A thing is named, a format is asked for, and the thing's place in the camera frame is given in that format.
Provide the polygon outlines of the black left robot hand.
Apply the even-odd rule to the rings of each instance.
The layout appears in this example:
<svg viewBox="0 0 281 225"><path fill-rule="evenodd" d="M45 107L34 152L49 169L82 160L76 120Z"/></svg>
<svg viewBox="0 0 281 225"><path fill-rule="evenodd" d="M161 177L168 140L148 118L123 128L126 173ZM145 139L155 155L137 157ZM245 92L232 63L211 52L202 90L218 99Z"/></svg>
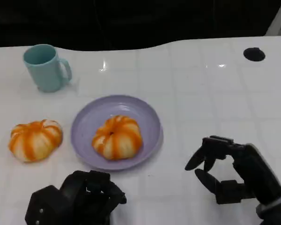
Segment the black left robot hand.
<svg viewBox="0 0 281 225"><path fill-rule="evenodd" d="M109 225L115 208L127 203L125 193L105 172L75 171L59 190L70 202L75 225Z"/></svg>

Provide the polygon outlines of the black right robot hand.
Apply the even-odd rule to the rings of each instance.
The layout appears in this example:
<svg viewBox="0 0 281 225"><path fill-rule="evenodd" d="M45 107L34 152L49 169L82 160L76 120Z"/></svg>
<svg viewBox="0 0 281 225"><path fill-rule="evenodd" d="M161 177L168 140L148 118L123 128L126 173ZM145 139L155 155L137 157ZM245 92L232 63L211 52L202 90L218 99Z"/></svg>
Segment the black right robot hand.
<svg viewBox="0 0 281 225"><path fill-rule="evenodd" d="M233 158L233 168L243 179L219 181L209 173L216 160ZM256 198L267 205L281 197L281 184L252 144L238 144L232 139L212 135L202 139L202 145L190 158L185 170L194 170L197 178L215 195L217 204L240 203Z"/></svg>

